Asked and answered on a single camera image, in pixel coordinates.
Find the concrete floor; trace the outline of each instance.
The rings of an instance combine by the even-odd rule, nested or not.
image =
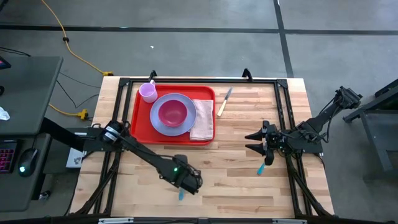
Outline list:
[[[286,29],[397,30],[395,0],[280,0]],[[276,29],[272,0],[48,0],[64,25],[121,27],[216,27]],[[39,0],[10,1],[0,23],[51,24],[56,21]],[[101,75],[71,56],[62,33],[0,30],[0,46],[32,55],[61,55],[62,72],[92,85]],[[249,68],[255,77],[286,77],[279,34],[68,32],[72,49],[116,75],[238,77]],[[397,35],[287,35],[294,77],[304,78],[316,115],[334,90],[351,87],[367,100],[397,78]],[[98,93],[60,75],[59,82],[76,99]],[[78,111],[59,86],[52,103]],[[96,99],[82,108],[94,112]],[[345,218],[398,221],[398,183],[365,184],[364,174],[380,165],[359,120],[345,124],[340,113],[331,124],[331,143],[324,144],[326,175],[335,213]],[[87,126],[49,109],[47,117],[64,127]],[[77,174],[55,175],[49,201],[22,213],[0,213],[0,220],[63,215]]]

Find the white napkin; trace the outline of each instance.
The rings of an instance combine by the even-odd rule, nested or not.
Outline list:
[[[10,119],[8,112],[5,111],[1,106],[0,106],[0,119],[4,121],[8,121],[8,119]]]
[[[213,138],[213,100],[192,100],[197,108],[197,118],[191,128],[192,141],[207,141]]]

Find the pink bowl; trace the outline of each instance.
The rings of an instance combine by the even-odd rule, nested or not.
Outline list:
[[[185,118],[187,118],[187,107],[178,100],[166,101],[159,108],[159,119],[166,126],[180,126]]]

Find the knife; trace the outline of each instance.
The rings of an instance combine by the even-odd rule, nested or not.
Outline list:
[[[227,93],[226,96],[225,96],[224,103],[221,105],[221,108],[220,108],[220,110],[218,111],[217,116],[221,116],[221,115],[223,114],[226,101],[228,100],[228,98],[229,98],[229,96],[231,95],[231,93],[232,93],[232,87],[229,88],[228,93]]]

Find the cable connector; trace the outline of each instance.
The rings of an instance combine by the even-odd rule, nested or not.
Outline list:
[[[82,119],[86,120],[88,118],[88,112],[87,109],[83,109],[81,112],[77,113],[77,116]]]
[[[103,72],[104,76],[113,76],[113,72]]]

